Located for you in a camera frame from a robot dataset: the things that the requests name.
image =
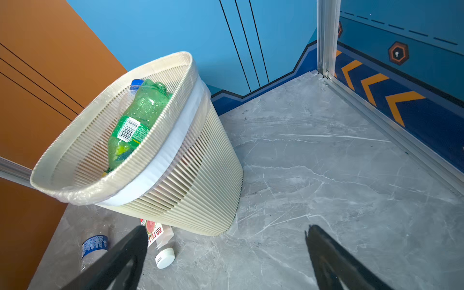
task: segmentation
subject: plastic bottle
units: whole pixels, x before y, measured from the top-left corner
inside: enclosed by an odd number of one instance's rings
[[[161,82],[145,80],[108,140],[108,173],[137,148],[171,99]]]
[[[170,226],[162,225],[163,234],[156,239],[156,249],[158,254],[155,257],[156,266],[158,269],[168,267],[175,259],[174,249],[174,231]]]
[[[168,267],[175,259],[174,255],[174,231],[170,226],[162,225],[154,221],[140,219],[148,234],[148,254],[155,255],[158,269]]]
[[[98,225],[92,229],[85,229],[82,233],[81,272],[90,267],[95,261],[108,252],[108,226]]]
[[[132,104],[135,99],[135,94],[137,93],[137,90],[140,88],[142,83],[142,79],[135,79],[131,82],[130,90],[122,97],[121,101],[119,102],[118,118],[121,118],[127,108]]]

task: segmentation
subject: water bottle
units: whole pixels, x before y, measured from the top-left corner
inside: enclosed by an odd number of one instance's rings
[[[174,254],[174,231],[170,226],[162,225],[146,219],[140,219],[140,222],[147,229],[148,234],[148,254],[156,252],[155,263],[158,269],[168,267],[175,259]],[[150,249],[150,246],[156,242],[156,247]]]
[[[82,233],[81,272],[108,252],[108,226],[101,224]]]
[[[121,118],[121,116],[124,114],[125,110],[132,104],[132,102],[135,99],[135,94],[137,93],[137,90],[140,88],[142,85],[143,80],[141,79],[135,79],[131,82],[130,84],[130,91],[127,92],[119,102],[119,106],[117,108],[118,110],[118,119]]]

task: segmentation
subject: watermelon image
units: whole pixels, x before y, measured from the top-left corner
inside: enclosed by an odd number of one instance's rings
[[[156,225],[156,223],[154,221],[147,220],[146,227],[147,227],[148,235],[155,231],[155,225]]]

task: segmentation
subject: trash can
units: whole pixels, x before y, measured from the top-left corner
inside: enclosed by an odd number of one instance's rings
[[[174,92],[145,139],[116,169],[108,139],[133,79]],[[235,218],[243,169],[192,55],[178,52],[133,69],[100,93],[42,155],[31,184],[62,202],[216,236]]]

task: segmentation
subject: orange door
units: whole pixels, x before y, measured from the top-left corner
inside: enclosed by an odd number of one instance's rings
[[[0,156],[33,168],[55,138],[126,70],[65,0],[0,1]],[[66,204],[0,179],[0,288],[26,289]]]

